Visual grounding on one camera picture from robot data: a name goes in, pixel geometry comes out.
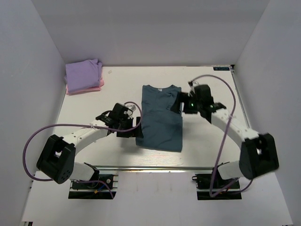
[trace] white table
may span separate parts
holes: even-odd
[[[115,103],[134,101],[141,105],[142,85],[150,84],[164,88],[174,84],[182,87],[182,91],[188,92],[190,88],[187,82],[201,74],[220,76],[235,89],[230,71],[214,71],[212,67],[104,67],[105,85],[102,90],[66,95],[58,123],[89,124],[102,112],[111,110]],[[232,96],[225,84],[214,78],[202,78],[199,83],[208,84],[214,100],[223,103],[229,110],[232,109]],[[244,123],[239,101],[237,104],[235,116]],[[55,129],[55,134],[62,136],[74,130],[75,128],[60,127]],[[181,153],[143,149],[135,145],[134,138],[110,135],[81,151],[76,156],[76,161],[101,166],[212,167],[222,135],[220,129],[212,126],[200,115],[183,114]],[[238,159],[239,147],[231,139],[227,139],[221,162]]]
[[[88,124],[112,109],[116,102],[141,103],[143,84],[158,88],[174,84],[189,91],[187,81],[208,73],[220,76],[235,89],[230,72],[213,71],[212,67],[104,67],[102,91],[66,96],[58,123]],[[215,101],[229,110],[232,108],[233,100],[223,83],[211,78],[201,79],[199,83],[211,87]],[[239,102],[235,115],[244,122]],[[55,133],[61,136],[73,130],[57,128]],[[221,138],[222,132],[200,116],[184,114],[181,153],[141,149],[134,139],[110,135],[80,152],[76,161],[117,167],[208,168],[214,165]],[[238,159],[239,148],[228,138],[221,161]],[[69,182],[58,185],[35,181],[22,220],[33,221],[34,226],[280,226],[292,223],[274,173],[256,179],[242,194],[242,200],[223,201],[197,201],[192,175],[193,172],[120,172],[114,200],[68,200]],[[37,176],[45,177],[41,172],[37,172]],[[242,178],[240,183],[244,187],[248,181]]]

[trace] gray t-shirt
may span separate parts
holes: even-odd
[[[142,88],[141,122],[144,138],[136,138],[136,145],[165,151],[182,150],[182,116],[170,111],[181,87]]]

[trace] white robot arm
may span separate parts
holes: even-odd
[[[112,111],[96,117],[90,128],[81,128],[71,134],[48,138],[37,162],[37,168],[58,184],[66,180],[98,179],[98,171],[87,163],[74,162],[75,156],[92,142],[113,132],[118,137],[143,137],[141,126],[133,127],[135,106],[115,104]]]
[[[197,114],[222,131],[226,130],[230,114],[221,103],[215,103],[208,85],[193,86],[189,82],[189,93],[178,93],[177,100],[171,110],[180,113],[181,103],[183,112]],[[275,141],[270,134],[260,134],[247,128],[236,118],[232,118],[227,135],[240,147],[239,161],[228,162],[218,166],[218,178],[228,180],[245,177],[254,179],[258,176],[278,169],[279,163]]]

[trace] white backdrop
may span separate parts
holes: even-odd
[[[22,150],[31,133],[56,120],[64,63],[30,0],[0,5],[0,225],[16,226],[30,186]],[[30,146],[32,172],[45,136]]]
[[[271,0],[240,56],[236,74],[255,129],[276,142],[276,172],[293,224],[301,225],[301,1]]]
[[[65,62],[235,64],[269,0],[32,0]]]

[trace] folded towel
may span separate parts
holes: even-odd
[[[95,62],[97,62],[97,59],[95,59],[95,60],[87,60],[87,61],[90,61],[93,64],[93,66],[94,66]],[[91,72],[91,70],[90,70],[91,65],[89,65],[89,63],[88,63],[88,65],[87,64],[81,65],[80,63],[83,63],[83,62],[77,63],[77,64],[79,64],[79,67],[81,69],[80,71],[82,71],[82,69],[89,68],[88,71]],[[72,93],[78,93],[78,92],[84,92],[84,91],[100,91],[101,90],[101,86],[104,85],[104,81],[103,81],[103,77],[102,77],[102,66],[103,66],[103,64],[101,62],[97,63],[97,77],[98,77],[98,79],[97,79],[97,86],[89,87],[89,88],[86,88],[86,89],[80,88],[81,86],[76,86],[76,88],[73,89],[73,91],[70,91],[70,88],[68,86],[69,85],[68,78],[70,76],[65,76],[64,78],[65,78],[65,81],[67,83],[67,86],[66,86],[67,91],[66,91],[66,93],[67,94],[72,94]],[[70,66],[68,66],[68,67],[71,67],[72,69],[77,68],[77,67],[74,67],[73,64],[70,64]],[[94,67],[93,67],[93,70],[92,70],[93,77],[92,78],[95,77],[94,73],[95,73],[95,71],[94,71]],[[72,72],[72,70],[71,70],[71,79],[72,80],[74,80],[73,76],[76,76],[76,74],[74,74]]]
[[[85,60],[83,62],[67,64],[68,92],[75,93],[100,84],[98,60]]]

